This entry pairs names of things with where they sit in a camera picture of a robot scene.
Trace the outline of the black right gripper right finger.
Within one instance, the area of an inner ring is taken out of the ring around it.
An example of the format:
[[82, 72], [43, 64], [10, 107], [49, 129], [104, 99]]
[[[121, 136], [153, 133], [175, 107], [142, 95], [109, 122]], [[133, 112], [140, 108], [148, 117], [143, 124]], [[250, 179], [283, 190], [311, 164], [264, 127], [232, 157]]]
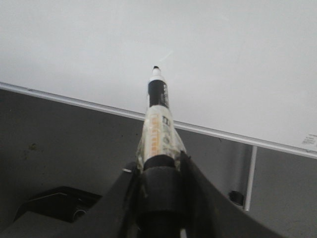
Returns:
[[180, 172], [187, 202], [188, 238], [282, 237], [237, 208], [183, 152], [180, 155]]

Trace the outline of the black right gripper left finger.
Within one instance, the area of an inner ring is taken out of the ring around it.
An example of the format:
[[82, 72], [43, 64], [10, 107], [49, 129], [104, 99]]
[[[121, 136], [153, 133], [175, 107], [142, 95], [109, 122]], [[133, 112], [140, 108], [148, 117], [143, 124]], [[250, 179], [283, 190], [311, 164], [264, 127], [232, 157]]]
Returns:
[[2, 238], [126, 238], [134, 202], [137, 166], [128, 163], [105, 195], [74, 223], [26, 212], [1, 232]]

